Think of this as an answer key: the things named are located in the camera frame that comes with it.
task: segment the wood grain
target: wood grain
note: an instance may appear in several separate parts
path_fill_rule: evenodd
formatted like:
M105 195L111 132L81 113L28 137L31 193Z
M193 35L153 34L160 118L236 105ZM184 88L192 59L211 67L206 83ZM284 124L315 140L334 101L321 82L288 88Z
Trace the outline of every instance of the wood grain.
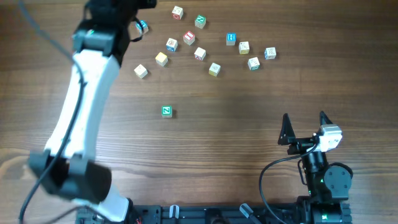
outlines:
M41 28L70 49L84 1L27 2ZM174 5L184 8L181 21L172 19ZM260 203L260 170L286 156L277 145L282 115L305 137L324 110L344 132L328 160L355 173L354 222L397 223L397 10L394 1L229 0L161 1L140 11L150 32L130 45L111 89L97 161L136 204ZM203 30L194 26L198 14L207 18ZM192 46L182 40L188 30L197 36ZM249 41L250 53L226 46L227 32ZM165 49L170 37L177 52ZM193 57L197 47L207 50L204 62ZM276 47L276 60L264 60L266 47ZM155 62L159 52L169 56L165 68ZM252 57L261 63L255 72L247 66ZM213 62L221 65L218 78L208 74ZM143 80L133 72L140 63L149 71ZM35 180L25 160L51 135L69 78L70 64L34 34L15 1L2 1L0 223L16 222ZM172 105L177 118L162 119L162 105ZM307 193L295 163L266 173L271 202ZM27 219L42 222L71 206L39 190Z

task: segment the cube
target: cube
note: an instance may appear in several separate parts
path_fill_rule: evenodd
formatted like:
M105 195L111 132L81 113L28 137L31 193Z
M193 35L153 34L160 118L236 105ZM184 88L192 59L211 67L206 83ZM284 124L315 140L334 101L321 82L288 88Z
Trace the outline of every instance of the cube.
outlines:
M147 69L142 65L138 65L137 68L134 69L134 72L140 78L144 78L148 74Z
M195 27L203 29L205 25L206 25L206 17L198 15L197 19L195 19Z
M266 56L266 60L275 59L275 57L276 57L275 47L266 48L266 51L264 52L264 56Z
M166 65L166 63L167 63L168 61L169 61L169 60L167 59L166 54L163 54L162 52L159 53L159 54L156 56L156 62L157 62L159 65L163 66L163 67Z
M144 28L144 34L145 34L146 32L149 31L148 24L145 21L140 21L140 23L142 25L142 28ZM142 33L141 27L137 22L136 22L136 29L139 31L140 34Z
M167 41L167 44L166 44L167 50L174 52L177 50L177 46L178 46L177 40L169 38L169 40Z
M184 34L185 43L191 45L194 43L194 41L195 41L195 34L193 34L191 31L188 31L186 34Z
M184 14L184 10L181 7L174 6L174 9L172 11L172 15L173 15L174 19L181 20L183 14Z
M203 59L206 56L206 50L205 49L201 49L200 47L197 48L197 51L195 51L195 58L203 61Z
M249 42L240 42L239 43L239 54L247 54L249 53L250 47Z
M236 42L236 34L235 33L227 33L226 34L226 45L234 46Z
M250 58L249 62L248 62L248 65L249 65L249 69L252 70L252 71L259 69L259 67L260 67L259 59L257 57Z
M221 66L217 65L216 63L212 63L209 68L209 74L217 77L220 70L221 70Z
M163 118L173 117L173 109L171 106L162 106L162 117Z

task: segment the table surface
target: table surface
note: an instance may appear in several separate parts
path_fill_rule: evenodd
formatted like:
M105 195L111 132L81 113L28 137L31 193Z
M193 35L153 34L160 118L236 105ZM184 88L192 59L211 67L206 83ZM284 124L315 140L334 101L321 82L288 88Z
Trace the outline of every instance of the table surface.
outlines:
M71 49L84 1L27 2L41 28ZM35 181L25 163L58 121L71 67L14 3L0 3L0 223L16 222ZM184 10L181 21L172 18L174 5ZM111 88L96 161L112 168L113 182L136 204L260 203L261 169L286 156L277 145L282 115L303 138L318 129L323 110L344 133L328 160L354 170L354 222L397 223L397 10L381 0L229 0L161 1L139 11L150 31L129 46ZM194 25L198 14L204 29ZM196 35L191 46L182 39L188 30ZM227 32L248 41L250 52L226 46ZM176 52L166 50L168 38L178 40ZM203 62L193 56L197 47L206 50ZM264 59L266 47L276 47L275 60ZM159 52L169 57L166 67L155 62ZM253 57L261 67L251 72ZM218 77L208 74L213 62ZM143 80L133 71L139 64L149 71ZM163 119L162 105L176 118ZM270 202L308 194L296 162L266 172ZM71 206L40 189L26 219L48 220Z

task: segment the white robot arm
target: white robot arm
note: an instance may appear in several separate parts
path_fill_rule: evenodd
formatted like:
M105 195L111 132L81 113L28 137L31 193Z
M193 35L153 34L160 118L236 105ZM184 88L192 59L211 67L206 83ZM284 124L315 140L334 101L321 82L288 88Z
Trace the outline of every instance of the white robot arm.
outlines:
M109 95L109 89L119 75L120 65L113 56L105 57L102 52L95 50L82 50L73 57L83 70L86 85L81 108L70 135L70 142L64 149L62 157L71 159L73 156L80 156L82 159L94 161L96 139L104 105ZM45 145L45 150L50 150L51 156L55 156L60 149L65 130L75 109L80 88L79 79L78 70L76 66L73 66L60 119ZM129 206L128 199L120 196L117 188L113 185L105 200L99 204L78 198L73 201L91 207L112 222L123 221Z
M20 6L27 14L23 3ZM132 21L139 21L136 18L139 9L155 6L156 0L89 0L85 5L83 20L73 35L76 51L73 59L83 74L73 66L60 118L44 153L30 154L29 167L39 180L22 206L20 223L38 184L49 194L90 207L110 222L136 222L131 200L120 196L111 184L111 171L95 164L96 139L104 104L119 75L124 53L130 42L141 39L131 40L128 27ZM91 19L86 18L87 11ZM30 16L27 18L37 32L58 49L62 48ZM69 57L66 50L61 51Z

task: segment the cable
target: cable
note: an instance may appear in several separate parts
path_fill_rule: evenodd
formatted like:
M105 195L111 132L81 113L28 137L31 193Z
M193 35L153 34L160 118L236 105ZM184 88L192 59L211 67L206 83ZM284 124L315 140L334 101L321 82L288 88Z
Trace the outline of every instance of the cable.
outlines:
M141 21L139 19L137 19L136 17L133 19L133 21L138 24L139 28L141 29L141 33L140 33L139 37L130 40L130 42L138 42L138 41L142 40L142 37L144 35L144 28L143 28L143 26L141 24Z
M266 171L268 168L270 168L271 166L273 166L273 165L275 165L275 164L278 164L278 163L280 163L280 162L285 162L285 161L289 161L289 160L292 160L292 159L303 158L303 157L309 155L310 153L312 153L317 147L318 147L318 143L316 143L316 144L312 147L311 150L309 150L308 152L306 152L306 153L304 153L304 154L302 154L302 155L297 155L297 156L292 156L292 157L286 157L286 158L278 159L278 160L276 160L276 161L274 161L274 162L271 162L270 164L268 164L267 166L265 166L265 168L263 168L263 170L262 170L261 173L260 173L259 188L260 188L260 195L261 195L262 201L263 201L264 204L266 205L268 211L269 211L278 221L280 221L280 222L283 223L283 224L287 224L287 223L284 222L284 221L282 221L282 220L271 210L271 208L270 208L270 206L268 205L267 200L266 200L266 198L265 198L265 196L264 196L264 193L262 192L262 177L264 176L265 171Z
M300 173L301 183L302 183L303 185L306 185L306 186L307 186L307 184L304 182L303 172L301 172L301 167L300 167L301 161L303 161L303 160L301 159L301 160L299 160L299 161L297 162L297 168L298 168L298 172Z
M83 92L84 92L84 87L85 87L86 83L85 83L85 79L84 79L84 76L83 76L83 70L81 69L81 67L77 63L77 61L57 41L53 40L48 35L48 33L46 33L46 31L40 29L40 26L36 23L36 21L34 21L34 19L30 16L29 12L27 11L25 3L24 3L23 0L18 0L18 5L19 5L19 9L21 10L22 14L27 19L29 24L34 28L36 33L38 33L40 36L42 36L45 40L49 41L59 52L61 52L64 56L66 56L66 58L69 61L71 61L76 66L76 68L77 68L77 70L79 72L79 75L80 75L80 79L79 79L80 90L79 90L79 95L78 95L78 99L77 99L77 102L76 102L76 106L75 106L75 109L74 109L73 114L72 114L72 118L70 119L68 128L67 128L67 130L65 132L65 135L64 135L64 137L62 139L62 143L61 143L60 149L58 150L57 154L55 155L54 159L51 161L49 166L43 171L43 173L39 177L39 179L37 179L35 185L30 190L29 194L27 195L27 197L26 197L26 199L24 201L24 204L21 207L21 212L19 214L19 223L23 223L24 222L24 215L25 215L26 208L27 208L29 202L32 200L33 195L35 194L36 190L39 188L39 186L40 186L41 182L43 181L43 179L53 169L54 165L57 163L58 159L62 155L62 152L65 150L67 144L69 143L69 137L70 137L70 134L71 134L72 129L73 129L73 125L76 122L76 119L77 119L77 116L78 116L78 112L79 112L80 107L81 107L81 101L83 99Z
M44 224L53 224L53 223L61 220L63 217L65 217L65 216L71 214L72 212L79 210L81 208L86 208L86 207L85 206L77 206L77 207L71 208L71 209L67 210L66 212L62 213L61 215L51 219L50 221L45 222Z

